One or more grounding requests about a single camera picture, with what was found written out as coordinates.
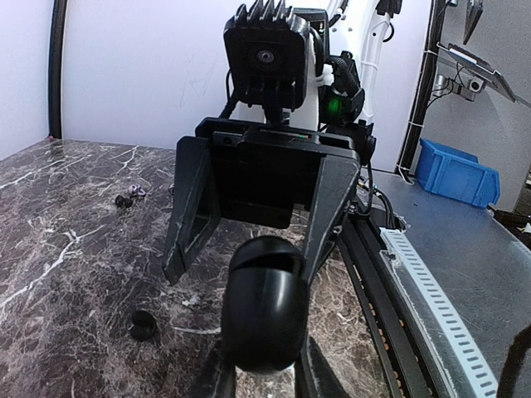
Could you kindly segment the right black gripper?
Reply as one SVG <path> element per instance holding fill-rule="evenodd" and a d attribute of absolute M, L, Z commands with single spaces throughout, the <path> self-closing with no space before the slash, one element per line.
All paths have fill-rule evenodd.
<path fill-rule="evenodd" d="M 360 168 L 374 153 L 371 127 L 351 124 L 321 133 L 206 118 L 195 134 L 198 138 L 181 138 L 176 148 L 173 209 L 162 263 L 168 282 L 176 284 L 189 270 L 221 213 L 227 219 L 285 229 L 300 205 L 310 211 L 301 276 L 311 284 Z"/>

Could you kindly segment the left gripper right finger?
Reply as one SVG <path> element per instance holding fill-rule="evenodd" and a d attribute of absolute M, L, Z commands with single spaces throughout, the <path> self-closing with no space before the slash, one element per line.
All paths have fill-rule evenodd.
<path fill-rule="evenodd" d="M 318 343 L 307 336 L 296 361 L 296 396 L 349 398 Z"/>

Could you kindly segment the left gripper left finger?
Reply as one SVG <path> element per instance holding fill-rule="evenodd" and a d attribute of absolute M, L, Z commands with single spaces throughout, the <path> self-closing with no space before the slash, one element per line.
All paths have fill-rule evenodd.
<path fill-rule="evenodd" d="M 228 359 L 220 341 L 209 352 L 207 360 L 194 381 L 194 396 L 200 398 L 234 398 L 236 368 Z"/>

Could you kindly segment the black earbud charging case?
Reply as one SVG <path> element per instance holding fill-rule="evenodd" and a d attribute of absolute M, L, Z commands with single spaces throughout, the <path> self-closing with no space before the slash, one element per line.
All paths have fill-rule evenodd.
<path fill-rule="evenodd" d="M 263 235 L 246 241 L 229 265 L 222 305 L 222 348 L 243 371 L 283 371 L 306 337 L 309 284 L 304 256 L 289 241 Z"/>

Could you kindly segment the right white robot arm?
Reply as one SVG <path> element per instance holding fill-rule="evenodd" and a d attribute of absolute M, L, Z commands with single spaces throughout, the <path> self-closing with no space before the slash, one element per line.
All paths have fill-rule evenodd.
<path fill-rule="evenodd" d="M 375 148 L 373 89 L 399 1 L 241 5 L 223 41 L 233 90 L 221 114 L 178 141 L 162 269 L 188 271 L 221 219 L 285 229 L 309 212 L 295 273 L 311 280 Z"/>

